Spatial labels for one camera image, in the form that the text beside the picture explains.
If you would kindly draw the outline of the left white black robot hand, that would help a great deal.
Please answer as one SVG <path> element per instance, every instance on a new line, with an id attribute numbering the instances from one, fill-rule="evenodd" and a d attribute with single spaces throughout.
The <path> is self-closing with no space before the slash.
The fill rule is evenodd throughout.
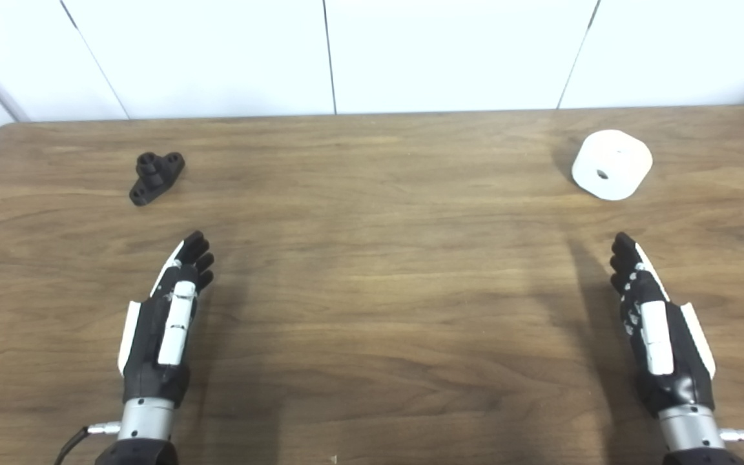
<path id="1" fill-rule="evenodd" d="M 153 398 L 180 408 L 190 383 L 186 354 L 199 295 L 214 280 L 210 242 L 194 231 L 175 247 L 148 298 L 130 301 L 118 368 L 124 402 Z"/>

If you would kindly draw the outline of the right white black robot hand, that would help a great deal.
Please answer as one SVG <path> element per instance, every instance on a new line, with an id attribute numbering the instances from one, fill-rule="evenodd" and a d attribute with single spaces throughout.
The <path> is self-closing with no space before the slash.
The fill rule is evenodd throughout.
<path id="1" fill-rule="evenodd" d="M 625 232 L 611 246 L 610 282 L 633 351 L 637 396 L 653 417 L 680 406 L 715 410 L 716 372 L 692 304 L 673 303 L 643 248 Z"/>

